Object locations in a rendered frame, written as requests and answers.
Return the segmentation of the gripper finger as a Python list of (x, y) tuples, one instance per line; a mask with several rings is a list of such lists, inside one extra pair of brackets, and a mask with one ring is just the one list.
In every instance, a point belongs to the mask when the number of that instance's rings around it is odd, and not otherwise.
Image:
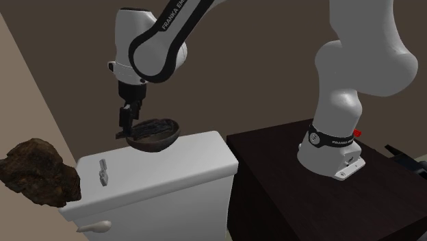
[(136, 100), (130, 104), (131, 117), (133, 120), (138, 120), (140, 117), (140, 110), (142, 107), (142, 100)]
[(124, 136), (129, 136), (132, 126), (132, 112), (129, 104), (124, 105), (119, 111), (119, 126)]

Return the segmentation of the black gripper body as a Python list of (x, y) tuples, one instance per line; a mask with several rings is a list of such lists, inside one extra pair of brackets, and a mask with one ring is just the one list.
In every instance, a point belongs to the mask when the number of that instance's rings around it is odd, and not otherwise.
[(142, 101), (146, 97), (146, 84), (132, 85), (118, 81), (118, 94), (125, 104)]

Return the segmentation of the dark brown bowl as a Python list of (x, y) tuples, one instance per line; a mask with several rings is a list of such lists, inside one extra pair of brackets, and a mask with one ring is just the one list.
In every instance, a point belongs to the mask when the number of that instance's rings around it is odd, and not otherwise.
[(167, 149), (180, 134), (179, 124), (170, 118), (144, 120), (131, 127), (123, 127), (127, 144), (139, 151), (156, 153)]

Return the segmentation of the small grey angular object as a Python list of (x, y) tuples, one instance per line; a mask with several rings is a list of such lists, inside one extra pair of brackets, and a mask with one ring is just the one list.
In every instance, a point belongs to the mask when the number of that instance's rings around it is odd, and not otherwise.
[(108, 174), (107, 174), (107, 164), (105, 159), (99, 160), (100, 171), (99, 171), (99, 179), (102, 186), (107, 186), (108, 184)]

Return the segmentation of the brown rough rock-shaped object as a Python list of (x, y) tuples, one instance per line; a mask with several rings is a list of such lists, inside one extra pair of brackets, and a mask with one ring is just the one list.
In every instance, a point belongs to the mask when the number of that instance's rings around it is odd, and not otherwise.
[(38, 205), (64, 207), (81, 199), (81, 179), (75, 168), (40, 138), (17, 144), (0, 159), (0, 181)]

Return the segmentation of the dark robot stand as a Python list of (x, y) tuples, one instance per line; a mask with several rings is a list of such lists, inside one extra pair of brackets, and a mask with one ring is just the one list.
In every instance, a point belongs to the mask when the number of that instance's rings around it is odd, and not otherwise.
[(427, 232), (427, 180), (362, 146), (344, 181), (297, 160), (309, 121), (227, 137), (239, 162), (229, 205), (233, 241), (417, 241)]

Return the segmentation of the black angular object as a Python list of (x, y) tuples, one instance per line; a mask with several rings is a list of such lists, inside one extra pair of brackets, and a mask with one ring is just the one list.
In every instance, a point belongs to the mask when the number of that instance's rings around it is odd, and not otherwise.
[(400, 164), (405, 169), (422, 176), (427, 179), (427, 161), (416, 161), (412, 157), (408, 156), (406, 153), (392, 147), (391, 145), (385, 145), (386, 150), (388, 150), (393, 156), (390, 157), (390, 160), (394, 161), (397, 164)]

